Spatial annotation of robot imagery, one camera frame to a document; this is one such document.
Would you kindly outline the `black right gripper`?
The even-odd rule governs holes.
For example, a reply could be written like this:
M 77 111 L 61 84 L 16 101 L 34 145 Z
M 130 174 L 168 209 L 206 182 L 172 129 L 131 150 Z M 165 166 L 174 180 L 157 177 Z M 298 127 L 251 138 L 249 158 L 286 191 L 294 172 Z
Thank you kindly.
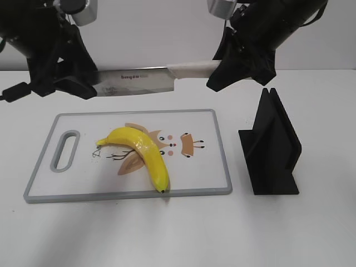
M 213 91 L 221 91 L 250 77 L 261 85 L 267 85 L 276 76 L 273 38 L 278 11 L 234 11 L 226 20 L 230 25 L 224 28 L 213 58 L 220 64 L 206 86 Z

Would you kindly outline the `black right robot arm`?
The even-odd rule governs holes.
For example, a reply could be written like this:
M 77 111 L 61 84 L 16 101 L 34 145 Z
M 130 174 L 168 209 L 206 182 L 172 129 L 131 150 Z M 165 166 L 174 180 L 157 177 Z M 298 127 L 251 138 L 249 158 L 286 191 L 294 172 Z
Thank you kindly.
M 213 57 L 219 65 L 206 85 L 218 92 L 251 78 L 265 86 L 275 76 L 276 49 L 296 30 L 319 20 L 327 1 L 240 1 Z

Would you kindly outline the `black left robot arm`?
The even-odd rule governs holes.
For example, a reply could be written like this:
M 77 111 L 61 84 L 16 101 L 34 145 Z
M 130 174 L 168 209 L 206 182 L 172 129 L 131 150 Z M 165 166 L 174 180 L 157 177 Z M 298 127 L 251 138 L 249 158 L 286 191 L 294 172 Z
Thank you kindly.
M 79 27 L 94 22 L 97 9 L 97 1 L 1 1 L 1 49 L 10 45 L 23 54 L 30 76 L 29 82 L 3 90 L 1 100 L 56 91 L 96 97 L 90 76 L 98 69 Z

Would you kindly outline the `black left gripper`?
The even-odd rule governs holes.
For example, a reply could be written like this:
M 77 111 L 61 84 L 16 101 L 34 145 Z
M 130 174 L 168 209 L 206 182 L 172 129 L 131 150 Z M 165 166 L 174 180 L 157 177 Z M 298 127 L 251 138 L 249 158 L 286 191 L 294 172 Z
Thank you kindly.
M 80 30 L 66 24 L 59 31 L 49 50 L 27 60 L 32 92 L 46 97 L 56 90 L 84 100 L 97 96 L 97 91 L 87 81 L 85 74 L 97 71 L 88 53 Z

